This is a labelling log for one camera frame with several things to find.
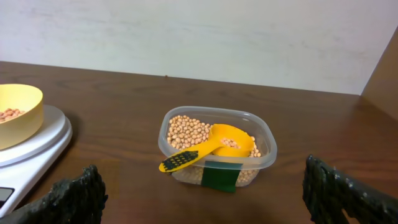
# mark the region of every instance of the yellow bowl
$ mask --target yellow bowl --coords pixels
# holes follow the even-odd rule
[[[41,127],[43,93],[29,85],[0,85],[0,112],[8,108],[23,110],[25,113],[0,123],[0,150],[26,140]]]

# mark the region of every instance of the wooden panel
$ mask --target wooden panel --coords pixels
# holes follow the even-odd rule
[[[72,143],[26,202],[96,164],[109,194],[103,223],[309,224],[309,154],[398,197],[398,122],[357,95],[5,62],[0,83],[39,87],[72,123]],[[275,163],[235,194],[160,173],[159,128],[182,105],[258,115],[275,137]]]
[[[373,71],[362,96],[398,119],[398,29]]]

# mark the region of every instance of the green tape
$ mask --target green tape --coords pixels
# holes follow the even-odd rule
[[[228,162],[206,161],[201,179],[201,185],[224,192],[235,192],[235,184],[241,171],[242,164]],[[232,169],[210,168],[214,166],[229,167]]]

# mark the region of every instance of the digital display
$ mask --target digital display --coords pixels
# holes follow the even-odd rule
[[[0,208],[7,202],[13,192],[14,189],[0,187]]]

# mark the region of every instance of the white wall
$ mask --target white wall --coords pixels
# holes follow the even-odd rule
[[[2,0],[0,60],[360,94],[396,0]]]

